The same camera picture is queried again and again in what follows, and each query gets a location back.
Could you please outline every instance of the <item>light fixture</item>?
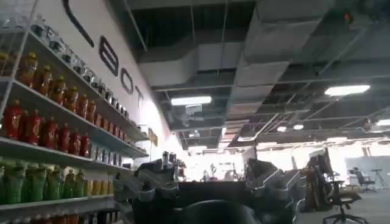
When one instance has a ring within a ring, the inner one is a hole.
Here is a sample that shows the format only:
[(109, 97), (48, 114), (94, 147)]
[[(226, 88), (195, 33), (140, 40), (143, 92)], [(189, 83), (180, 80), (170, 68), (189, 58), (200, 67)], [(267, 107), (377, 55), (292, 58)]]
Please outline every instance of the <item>light fixture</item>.
[(332, 137), (332, 138), (327, 138), (327, 142), (342, 142), (347, 140), (347, 137)]
[(302, 130), (303, 129), (303, 124), (296, 124), (293, 126), (294, 130)]
[(194, 96), (194, 97), (181, 97), (171, 99), (173, 106), (194, 105), (194, 104), (206, 104), (211, 102), (211, 96)]
[(383, 119), (383, 120), (379, 120), (377, 123), (376, 123), (377, 126), (389, 126), (390, 125), (390, 119)]
[(279, 132), (285, 132), (286, 130), (287, 130), (287, 127), (285, 127), (285, 126), (279, 126), (277, 128), (277, 131), (279, 131)]
[(370, 88), (369, 85), (351, 85), (351, 86), (334, 86), (325, 91), (329, 96), (346, 96), (349, 94), (364, 93)]

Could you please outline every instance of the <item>red bottle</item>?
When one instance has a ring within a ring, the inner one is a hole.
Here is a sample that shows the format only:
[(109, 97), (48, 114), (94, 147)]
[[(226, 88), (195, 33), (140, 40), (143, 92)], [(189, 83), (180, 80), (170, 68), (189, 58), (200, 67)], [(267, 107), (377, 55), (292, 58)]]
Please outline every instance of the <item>red bottle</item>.
[(49, 149), (54, 149), (56, 143), (56, 131), (57, 123), (54, 122), (54, 117), (50, 117), (50, 120), (45, 123), (42, 128), (40, 145)]
[(90, 155), (90, 139), (88, 134), (81, 137), (80, 156), (89, 157)]
[(67, 123), (64, 124), (63, 128), (57, 131), (57, 136), (58, 136), (57, 150), (62, 152), (68, 152), (70, 131)]
[(19, 123), (22, 116), (22, 109), (19, 107), (19, 100), (14, 100), (12, 105), (4, 110), (3, 135), (10, 139), (18, 139)]
[(76, 129), (74, 133), (71, 133), (68, 152), (73, 155), (79, 155), (80, 146), (81, 146), (80, 135), (78, 133), (78, 129)]
[(42, 123), (43, 119), (39, 116), (39, 111), (34, 110), (27, 119), (26, 132), (24, 134), (25, 142), (38, 145)]
[(27, 120), (29, 118), (29, 112), (23, 111), (19, 121), (19, 141), (24, 142), (24, 135), (26, 134)]

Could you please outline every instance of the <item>store shelf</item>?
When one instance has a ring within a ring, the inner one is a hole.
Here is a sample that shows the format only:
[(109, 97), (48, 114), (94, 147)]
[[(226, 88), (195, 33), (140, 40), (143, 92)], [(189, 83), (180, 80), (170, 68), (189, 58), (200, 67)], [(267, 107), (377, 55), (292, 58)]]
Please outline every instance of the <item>store shelf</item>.
[(25, 219), (28, 217), (42, 217), (47, 214), (65, 215), (91, 212), (114, 207), (115, 202), (112, 195), (0, 205), (0, 222)]
[(125, 167), (101, 163), (86, 157), (63, 153), (3, 137), (0, 137), (0, 150), (0, 155), (6, 158), (17, 158), (20, 160), (34, 161), (38, 163), (55, 164), (63, 167), (70, 166), (81, 169), (101, 170), (110, 173), (116, 173), (120, 170), (128, 170)]
[(47, 47), (32, 32), (26, 43), (27, 51), (37, 53), (39, 60), (52, 65), (56, 74), (65, 74), (66, 82), (71, 86), (77, 86), (79, 93), (86, 94), (90, 100), (95, 100), (96, 109), (109, 121), (118, 124), (134, 141), (148, 140), (148, 137), (131, 124), (119, 111), (109, 104), (95, 89), (93, 89), (79, 74), (77, 74), (66, 62), (64, 62), (52, 49)]
[(50, 116), (54, 116), (55, 121), (60, 126), (64, 123), (68, 123), (71, 130), (75, 130), (77, 128), (81, 135), (88, 133), (89, 137), (93, 141), (106, 146), (114, 152), (118, 152), (124, 156), (132, 158), (148, 156), (147, 153), (139, 151), (135, 146), (130, 145), (111, 133), (95, 126), (82, 117), (70, 112), (70, 110), (65, 107), (55, 103), (53, 100), (36, 92), (34, 89), (23, 85), (17, 80), (13, 83), (9, 99), (19, 99), (21, 107), (24, 110), (33, 111), (34, 109), (44, 108), (44, 110), (40, 110), (40, 116), (43, 116), (46, 119)]

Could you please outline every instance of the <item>exposed ceiling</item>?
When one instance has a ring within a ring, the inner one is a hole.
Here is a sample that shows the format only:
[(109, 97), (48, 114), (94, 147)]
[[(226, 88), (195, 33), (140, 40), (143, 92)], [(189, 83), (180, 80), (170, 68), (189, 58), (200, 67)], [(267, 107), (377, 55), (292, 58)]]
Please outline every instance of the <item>exposed ceiling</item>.
[[(384, 0), (112, 1), (138, 64), (184, 149), (220, 142), (363, 138), (390, 106), (390, 3)], [(353, 21), (348, 23), (346, 13)], [(365, 83), (364, 94), (324, 96)], [(171, 99), (211, 96), (189, 114)], [(302, 124), (302, 131), (291, 130)], [(278, 132), (287, 126), (289, 131)], [(222, 128), (226, 133), (221, 136)]]

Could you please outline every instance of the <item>floor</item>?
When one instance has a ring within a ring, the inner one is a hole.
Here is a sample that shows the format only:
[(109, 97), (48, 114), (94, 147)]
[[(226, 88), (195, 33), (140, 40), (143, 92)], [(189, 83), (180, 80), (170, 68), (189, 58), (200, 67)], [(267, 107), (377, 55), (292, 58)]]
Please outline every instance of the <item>floor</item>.
[[(351, 205), (347, 213), (364, 217), (370, 224), (390, 223), (390, 191), (362, 193), (363, 198)], [(298, 224), (322, 224), (322, 218), (338, 213), (336, 209), (327, 212), (302, 213)]]

